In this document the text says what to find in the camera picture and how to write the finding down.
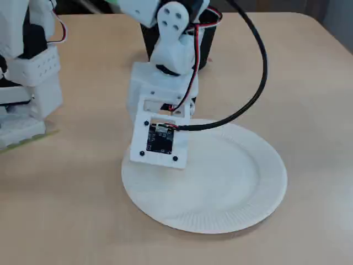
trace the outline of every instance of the black cable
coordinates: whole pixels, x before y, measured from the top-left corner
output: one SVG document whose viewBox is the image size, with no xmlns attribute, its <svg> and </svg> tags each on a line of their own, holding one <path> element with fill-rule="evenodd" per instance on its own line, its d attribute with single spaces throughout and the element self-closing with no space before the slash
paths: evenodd
<svg viewBox="0 0 353 265">
<path fill-rule="evenodd" d="M 264 42 L 262 41 L 262 39 L 261 39 L 261 37 L 260 37 L 260 35 L 258 33 L 258 30 L 256 29 L 254 23 L 248 17 L 246 12 L 244 10 L 242 10 L 241 7 L 238 4 L 236 4 L 236 2 L 234 0 L 227 0 L 227 2 L 235 10 L 238 11 L 239 15 L 244 19 L 244 21 L 248 25 L 249 29 L 252 31 L 256 41 L 259 44 L 260 52 L 261 52 L 261 55 L 263 57 L 263 75 L 262 75 L 260 86 L 259 86 L 257 92 L 255 93 L 255 95 L 252 97 L 252 99 L 244 107 L 242 107 L 240 110 L 238 110 L 236 113 L 232 114 L 231 116 L 229 116 L 229 117 L 227 117 L 227 118 L 225 118 L 223 120 L 217 121 L 215 123 L 202 124 L 202 125 L 184 125 L 184 126 L 179 126 L 177 128 L 177 130 L 179 130 L 179 131 L 203 131 L 203 130 L 209 130 L 209 129 L 217 128 L 217 127 L 220 127 L 220 126 L 223 126 L 223 125 L 225 125 L 227 123 L 232 122 L 236 118 L 238 118 L 241 115 L 243 115 L 249 108 L 251 108 L 255 104 L 255 102 L 260 98 L 260 96 L 263 93 L 264 88 L 266 86 L 269 69 L 268 69 L 268 56 L 267 56 L 267 52 L 266 52 L 266 48 L 265 48 Z"/>
</svg>

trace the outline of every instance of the table surface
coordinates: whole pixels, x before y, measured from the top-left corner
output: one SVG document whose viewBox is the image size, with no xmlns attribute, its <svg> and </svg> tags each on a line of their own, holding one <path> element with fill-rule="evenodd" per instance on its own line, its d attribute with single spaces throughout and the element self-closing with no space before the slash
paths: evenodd
<svg viewBox="0 0 353 265">
<path fill-rule="evenodd" d="M 261 224 L 194 235 L 140 212 L 121 183 L 132 135 L 125 109 L 130 69 L 146 61 L 137 23 L 123 15 L 63 17 L 60 132 L 0 156 L 0 257 L 6 265 L 351 264 L 353 56 L 315 20 L 251 14 L 270 79 L 237 123 L 265 138 L 288 170 L 288 191 Z M 255 92 L 258 47 L 226 14 L 200 73 L 197 118 L 221 119 Z"/>
</svg>

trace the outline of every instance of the black bucket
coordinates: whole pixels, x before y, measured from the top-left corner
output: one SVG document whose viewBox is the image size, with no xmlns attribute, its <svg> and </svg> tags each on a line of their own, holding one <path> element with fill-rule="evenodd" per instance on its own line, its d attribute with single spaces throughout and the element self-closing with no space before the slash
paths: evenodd
<svg viewBox="0 0 353 265">
<path fill-rule="evenodd" d="M 205 10 L 200 15 L 200 23 L 215 23 L 219 20 L 217 14 L 210 10 Z M 148 54 L 148 59 L 151 59 L 152 52 L 154 50 L 154 46 L 156 45 L 159 39 L 159 30 L 158 25 L 155 25 L 152 28 L 146 28 L 145 26 L 141 25 L 143 39 L 145 40 L 146 50 Z M 206 28 L 204 33 L 204 38 L 202 39 L 201 43 L 201 60 L 200 60 L 200 70 L 203 69 L 208 60 L 208 56 L 211 51 L 211 46 L 213 42 L 213 38 L 215 36 L 217 27 Z"/>
</svg>

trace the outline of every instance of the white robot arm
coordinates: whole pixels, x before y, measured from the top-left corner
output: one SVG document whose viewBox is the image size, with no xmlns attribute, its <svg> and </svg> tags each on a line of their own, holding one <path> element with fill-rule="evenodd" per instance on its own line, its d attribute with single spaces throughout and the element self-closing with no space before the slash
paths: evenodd
<svg viewBox="0 0 353 265">
<path fill-rule="evenodd" d="M 135 63 L 132 70 L 127 107 L 135 123 L 133 161 L 175 168 L 186 166 L 188 135 L 174 132 L 165 124 L 188 125 L 194 112 L 191 99 L 198 93 L 200 62 L 196 51 L 200 49 L 204 30 L 197 29 L 197 43 L 196 33 L 187 30 L 198 23 L 209 1 L 119 3 L 124 13 L 144 26 L 158 24 L 160 33 L 151 61 Z M 0 55 L 6 61 L 2 63 L 3 72 L 7 68 L 0 88 L 0 148 L 45 133 L 43 120 L 62 103 L 57 48 L 49 43 L 54 34 L 55 5 L 55 0 L 0 3 Z M 170 115 L 159 113 L 163 106 L 167 106 Z M 27 123 L 20 126 L 23 120 Z"/>
<path fill-rule="evenodd" d="M 46 132 L 62 104 L 55 0 L 0 1 L 0 149 Z"/>
</svg>

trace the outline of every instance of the white paper plate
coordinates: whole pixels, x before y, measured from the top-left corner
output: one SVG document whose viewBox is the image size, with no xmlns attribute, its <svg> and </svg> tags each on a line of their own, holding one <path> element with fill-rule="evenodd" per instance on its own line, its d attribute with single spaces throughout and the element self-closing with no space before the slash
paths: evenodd
<svg viewBox="0 0 353 265">
<path fill-rule="evenodd" d="M 264 139 L 228 124 L 190 133 L 185 170 L 134 163 L 127 151 L 122 181 L 131 200 L 156 221 L 188 232 L 222 234 L 271 215 L 286 193 L 287 173 Z"/>
</svg>

